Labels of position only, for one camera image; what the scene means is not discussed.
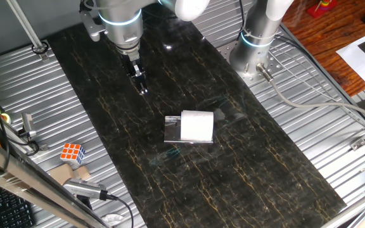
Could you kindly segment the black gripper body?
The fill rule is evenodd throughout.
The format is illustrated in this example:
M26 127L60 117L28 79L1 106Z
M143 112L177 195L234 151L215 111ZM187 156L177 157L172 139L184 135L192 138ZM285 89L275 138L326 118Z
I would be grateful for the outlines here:
M146 84L146 75L144 68L140 62L140 59L130 60L128 55L121 54L122 66L127 74L130 77L133 83L136 85Z

